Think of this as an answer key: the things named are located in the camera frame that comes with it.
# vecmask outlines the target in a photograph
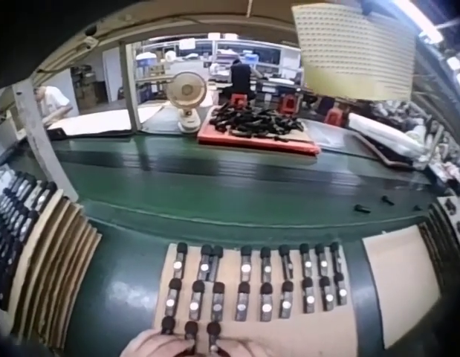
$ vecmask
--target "hand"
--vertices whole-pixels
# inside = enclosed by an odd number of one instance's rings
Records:
[[[221,353],[218,353],[220,356],[273,357],[270,351],[253,341],[219,340],[217,345],[222,349]]]
[[[120,357],[175,357],[193,346],[175,335],[161,335],[156,329],[148,329],[129,342]]]

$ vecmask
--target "pile of black parts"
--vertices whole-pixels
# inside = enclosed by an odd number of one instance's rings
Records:
[[[221,133],[229,132],[239,138],[267,138],[287,142],[282,138],[291,130],[304,131],[297,120],[281,115],[272,109],[258,109],[251,106],[233,106],[226,103],[213,111],[210,124]]]
[[[13,173],[0,196],[0,309],[7,311],[13,278],[40,213],[56,192],[52,182]]]

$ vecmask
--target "white shirt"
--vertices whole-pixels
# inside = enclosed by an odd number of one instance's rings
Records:
[[[70,103],[69,99],[57,87],[46,86],[45,88],[45,96],[39,103],[43,118]]]

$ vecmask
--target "desk fan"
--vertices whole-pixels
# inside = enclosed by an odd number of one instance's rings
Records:
[[[197,132],[201,119],[196,108],[207,95],[205,80],[194,72],[176,74],[167,84],[167,98],[178,108],[178,128],[184,133]]]

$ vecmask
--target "white pegboard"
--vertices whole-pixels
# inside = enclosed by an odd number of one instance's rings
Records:
[[[292,7],[305,81],[318,94],[409,100],[415,34],[398,21],[341,4]]]

